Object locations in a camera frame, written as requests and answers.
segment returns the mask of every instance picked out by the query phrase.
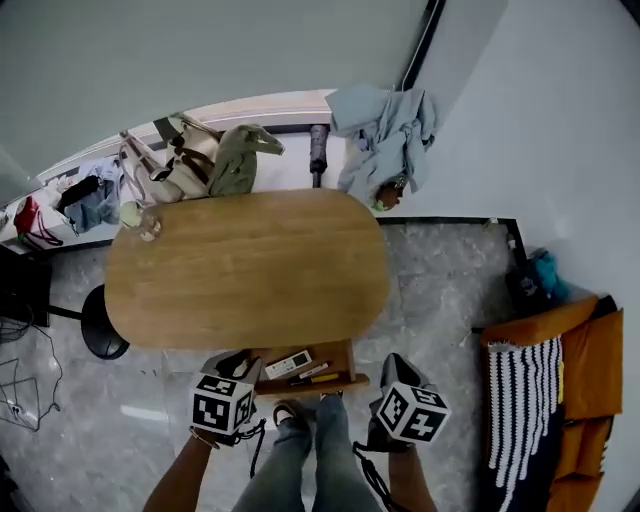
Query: cable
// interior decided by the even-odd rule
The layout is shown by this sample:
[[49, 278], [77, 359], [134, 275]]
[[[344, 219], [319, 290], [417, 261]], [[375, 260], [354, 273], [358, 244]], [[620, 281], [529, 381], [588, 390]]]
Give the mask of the cable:
[[372, 450], [371, 448], [364, 446], [357, 441], [353, 443], [353, 453], [356, 457], [360, 459], [360, 464], [362, 465], [362, 473], [364, 474], [365, 480], [369, 483], [371, 488], [376, 492], [382, 503], [386, 507], [387, 510], [393, 512], [411, 512], [408, 508], [403, 507], [402, 505], [398, 505], [391, 498], [391, 492], [387, 487], [387, 484], [380, 476], [380, 473], [376, 470], [375, 465], [369, 459], [367, 459], [360, 451], [363, 452], [377, 452], [378, 450]]
[[[64, 376], [64, 372], [62, 371], [62, 365], [60, 364], [60, 361], [56, 357], [56, 352], [55, 352], [55, 348], [54, 348], [53, 340], [51, 339], [51, 336], [49, 336], [46, 332], [44, 332], [40, 327], [33, 325], [33, 311], [31, 310], [31, 307], [28, 304], [25, 304], [25, 307], [28, 309], [30, 313], [30, 321], [26, 323], [26, 327], [23, 327], [15, 331], [6, 331], [6, 330], [3, 330], [3, 325], [6, 323], [7, 320], [5, 318], [0, 319], [0, 344], [9, 343], [11, 341], [18, 341], [20, 338], [22, 338], [26, 334], [29, 327], [33, 327], [34, 329], [39, 331], [40, 334], [42, 334], [44, 337], [46, 337], [49, 340], [49, 344], [51, 345], [51, 356], [53, 357], [53, 360], [58, 365], [58, 368], [60, 370], [60, 375], [58, 376], [55, 384], [53, 385], [51, 404], [49, 405], [49, 407], [47, 407], [47, 410], [42, 413], [41, 407], [40, 407], [40, 390], [38, 388], [38, 381], [36, 380], [36, 378], [28, 377], [26, 379], [18, 380], [18, 366], [20, 365], [20, 358], [14, 358], [14, 359], [10, 359], [9, 361], [0, 363], [0, 367], [15, 363], [13, 367], [13, 380], [5, 384], [0, 384], [0, 392], [2, 393], [2, 397], [4, 398], [4, 400], [0, 399], [0, 404], [5, 404], [8, 407], [13, 421], [7, 418], [0, 418], [0, 420], [6, 423], [11, 423], [12, 425], [17, 425], [19, 427], [26, 428], [31, 432], [38, 432], [40, 430], [40, 423], [42, 419], [47, 414], [49, 414], [51, 410], [55, 409], [56, 411], [60, 411], [60, 406], [56, 402], [56, 392], [58, 390], [58, 385], [60, 384], [60, 381]], [[33, 425], [32, 423], [30, 423], [29, 421], [27, 421], [25, 418], [21, 416], [22, 407], [20, 406], [20, 402], [18, 399], [17, 386], [18, 384], [23, 384], [26, 382], [33, 382], [34, 389], [35, 389], [36, 402], [37, 402], [37, 417], [36, 417], [35, 425]], [[5, 391], [5, 388], [11, 388], [11, 387], [13, 388], [13, 402], [9, 399], [9, 396]]]
[[[444, 8], [444, 1], [445, 0], [435, 0], [434, 1], [435, 5], [433, 6], [433, 8], [430, 9], [431, 2], [425, 8], [425, 12], [427, 12], [427, 11], [430, 12], [429, 20], [427, 21], [427, 24], [424, 26], [424, 30], [422, 31], [422, 35], [420, 36], [420, 41], [418, 41], [418, 44], [416, 45], [416, 48], [415, 48], [415, 50], [413, 52], [413, 55], [411, 56], [411, 60], [409, 61], [409, 65], [407, 66], [407, 70], [405, 71], [404, 75], [402, 76], [402, 80], [400, 80], [400, 90], [401, 91], [406, 91], [407, 90], [406, 89], [407, 79], [408, 79], [409, 75], [413, 71], [413, 65], [415, 64], [416, 59], [418, 58], [418, 55], [423, 53], [424, 45], [425, 44], [427, 44], [427, 45], [431, 44], [430, 39], [433, 38], [433, 34], [434, 34], [435, 29], [437, 27], [438, 21], [440, 20], [440, 14], [442, 13], [442, 9]], [[436, 25], [432, 29], [431, 25], [432, 25], [434, 19], [435, 19]], [[424, 49], [424, 54], [421, 57], [422, 59], [424, 59], [427, 49], [428, 49], [428, 46], [427, 46], [426, 49]]]
[[238, 432], [236, 436], [236, 441], [234, 444], [238, 444], [243, 439], [251, 439], [256, 434], [260, 434], [260, 437], [258, 438], [258, 444], [256, 445], [256, 449], [253, 452], [253, 458], [251, 459], [251, 470], [249, 471], [250, 478], [253, 478], [256, 475], [256, 463], [258, 462], [258, 455], [260, 453], [260, 449], [262, 448], [262, 441], [264, 441], [266, 422], [267, 420], [262, 418], [255, 427], [247, 430], [246, 432]]

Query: red bag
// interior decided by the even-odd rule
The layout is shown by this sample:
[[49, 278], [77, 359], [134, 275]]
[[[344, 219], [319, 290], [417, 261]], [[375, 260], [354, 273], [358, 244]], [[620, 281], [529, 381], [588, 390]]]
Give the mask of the red bag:
[[[38, 222], [39, 233], [32, 233], [31, 228], [33, 223]], [[13, 225], [16, 227], [18, 237], [25, 239], [31, 244], [35, 245], [38, 249], [41, 247], [31, 240], [31, 236], [45, 241], [49, 245], [60, 247], [62, 240], [56, 238], [47, 228], [44, 227], [44, 219], [42, 218], [42, 212], [40, 211], [40, 205], [36, 200], [31, 197], [25, 197], [16, 210], [16, 216], [13, 218]]]

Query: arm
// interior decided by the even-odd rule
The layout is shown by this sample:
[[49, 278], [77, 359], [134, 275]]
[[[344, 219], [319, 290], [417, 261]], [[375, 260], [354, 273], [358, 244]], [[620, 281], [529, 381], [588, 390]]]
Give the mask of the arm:
[[411, 512], [437, 512], [422, 472], [415, 445], [402, 453], [389, 453], [391, 498]]
[[143, 512], [195, 512], [211, 447], [190, 437], [149, 496]]

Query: small wooden shelf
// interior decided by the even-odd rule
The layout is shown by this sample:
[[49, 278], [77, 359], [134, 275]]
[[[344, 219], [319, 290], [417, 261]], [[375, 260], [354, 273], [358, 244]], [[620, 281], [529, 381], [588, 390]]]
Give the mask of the small wooden shelf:
[[[265, 366], [289, 357], [296, 352], [308, 350], [312, 361], [295, 372], [283, 375], [280, 379], [269, 380], [266, 372], [262, 372], [260, 381], [256, 385], [258, 395], [271, 395], [281, 397], [299, 397], [331, 393], [339, 390], [350, 391], [369, 384], [369, 377], [364, 374], [356, 374], [353, 364], [353, 349], [351, 340], [334, 341], [307, 347], [298, 345], [294, 347], [260, 348], [252, 349], [250, 357], [261, 357]], [[338, 373], [339, 377], [327, 382], [316, 384], [290, 386], [287, 379], [309, 370], [319, 364], [329, 362], [329, 367], [317, 373], [314, 377]]]

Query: gray tile floor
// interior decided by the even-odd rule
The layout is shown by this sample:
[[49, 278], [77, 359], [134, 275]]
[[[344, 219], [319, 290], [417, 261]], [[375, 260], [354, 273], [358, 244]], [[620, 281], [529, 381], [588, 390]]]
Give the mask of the gray tile floor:
[[[391, 294], [386, 309], [356, 340], [358, 371], [372, 385], [345, 395], [352, 439], [364, 442], [368, 404], [378, 398], [381, 363], [389, 352], [421, 368], [448, 398], [453, 414], [432, 446], [420, 446], [423, 468], [438, 510], [472, 509], [480, 462], [482, 393], [477, 338], [469, 328], [510, 317], [503, 275], [509, 265], [503, 226], [408, 224], [383, 228], [389, 252]], [[79, 309], [87, 293], [103, 282], [108, 249], [56, 255], [52, 303]], [[37, 512], [140, 511], [154, 485], [187, 439], [187, 388], [194, 371], [211, 355], [193, 351], [131, 348], [121, 359], [102, 362], [82, 341], [79, 323], [51, 317], [53, 339], [64, 377], [52, 410], [37, 433], [0, 422], [0, 453]], [[16, 387], [19, 414], [35, 425], [49, 407], [60, 368], [51, 346], [31, 330], [0, 346], [0, 363], [19, 358]], [[0, 366], [0, 382], [13, 378]], [[3, 388], [9, 401], [14, 389]], [[258, 414], [270, 417], [259, 400]], [[0, 418], [13, 421], [0, 406]], [[267, 432], [260, 460], [276, 431]], [[199, 510], [230, 510], [248, 481], [254, 440], [216, 452], [207, 469]], [[387, 476], [385, 457], [372, 457]], [[303, 496], [310, 509], [315, 461], [304, 471]]]

